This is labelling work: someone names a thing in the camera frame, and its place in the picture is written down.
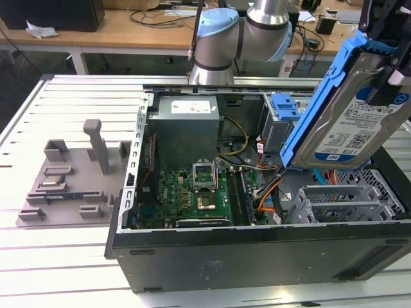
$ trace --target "table leg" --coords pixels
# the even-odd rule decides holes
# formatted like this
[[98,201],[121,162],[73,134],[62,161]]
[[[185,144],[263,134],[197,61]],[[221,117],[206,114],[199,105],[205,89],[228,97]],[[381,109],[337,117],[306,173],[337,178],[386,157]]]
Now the table leg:
[[298,55],[284,55],[278,77],[290,77],[291,70]]
[[247,61],[246,60],[237,60],[238,69],[241,73],[247,72]]
[[70,53],[77,75],[88,75],[89,69],[87,68],[87,63],[85,63],[84,54],[82,53],[81,49],[74,48]]
[[7,64],[15,64],[14,57],[10,50],[0,50],[0,57],[3,58]]

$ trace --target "red wire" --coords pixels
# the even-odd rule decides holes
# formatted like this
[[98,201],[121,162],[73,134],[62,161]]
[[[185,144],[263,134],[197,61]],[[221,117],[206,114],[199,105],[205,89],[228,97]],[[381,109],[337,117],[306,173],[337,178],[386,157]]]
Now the red wire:
[[148,170],[146,173],[146,176],[144,177],[144,180],[141,182],[140,188],[142,188],[142,186],[144,185],[144,183],[146,182],[148,175],[150,174],[150,170],[152,168],[152,162],[153,162],[153,136],[150,136],[150,163],[148,165]]
[[335,170],[333,170],[333,174],[334,174],[334,185],[338,184],[338,180],[337,180],[337,172]]

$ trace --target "aluminum extrusion table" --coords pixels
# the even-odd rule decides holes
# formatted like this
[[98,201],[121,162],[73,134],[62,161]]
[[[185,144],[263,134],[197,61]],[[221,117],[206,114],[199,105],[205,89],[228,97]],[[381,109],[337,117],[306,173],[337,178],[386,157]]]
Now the aluminum extrusion table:
[[[63,138],[69,148],[90,146],[82,132],[83,121],[96,117],[103,122],[101,135],[108,147],[131,139],[137,114],[133,98],[142,91],[143,82],[163,80],[155,76],[55,76],[42,80],[0,135],[0,307],[301,307],[301,302],[334,308],[411,305],[411,255],[363,282],[137,296],[117,261],[103,256],[108,227],[16,228],[18,210],[45,158],[42,150],[47,140]],[[186,82],[181,77],[167,77],[167,81]],[[236,79],[244,85],[273,82],[296,84],[293,78]],[[317,82],[299,80],[298,84],[314,87]],[[402,128],[385,146],[411,178],[411,169],[407,169],[411,166],[411,134]],[[276,266],[275,256],[269,264]]]

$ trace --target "floor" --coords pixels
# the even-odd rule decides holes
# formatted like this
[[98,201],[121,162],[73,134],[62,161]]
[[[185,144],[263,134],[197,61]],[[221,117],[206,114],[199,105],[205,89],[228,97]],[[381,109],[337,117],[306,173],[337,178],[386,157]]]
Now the floor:
[[[71,61],[64,53],[24,52],[43,74],[75,74]],[[14,65],[7,65],[0,56],[0,131],[7,125],[40,78],[40,74],[18,52],[13,53]],[[146,55],[105,55],[109,67],[104,66],[103,57],[97,54],[86,55],[90,74],[127,75],[185,75],[186,57],[174,56],[171,63],[167,56]],[[293,77],[321,78],[331,62],[315,63],[311,72],[304,70],[300,63]],[[278,75],[279,63],[248,62],[243,76]]]

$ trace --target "hard drive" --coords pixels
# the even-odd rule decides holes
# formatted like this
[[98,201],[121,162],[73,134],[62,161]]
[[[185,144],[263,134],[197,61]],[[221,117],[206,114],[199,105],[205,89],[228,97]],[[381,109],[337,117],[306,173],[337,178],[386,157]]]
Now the hard drive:
[[[411,114],[409,85],[402,86],[387,106],[365,102],[372,91],[371,81],[383,69],[381,63],[387,54],[358,54],[355,61],[351,60],[353,67],[344,73],[346,77],[341,86],[323,98],[325,103],[317,113],[304,114],[301,118],[302,123],[298,123],[297,131],[291,134],[281,151],[286,166],[358,169]],[[300,125],[306,128],[298,132]]]

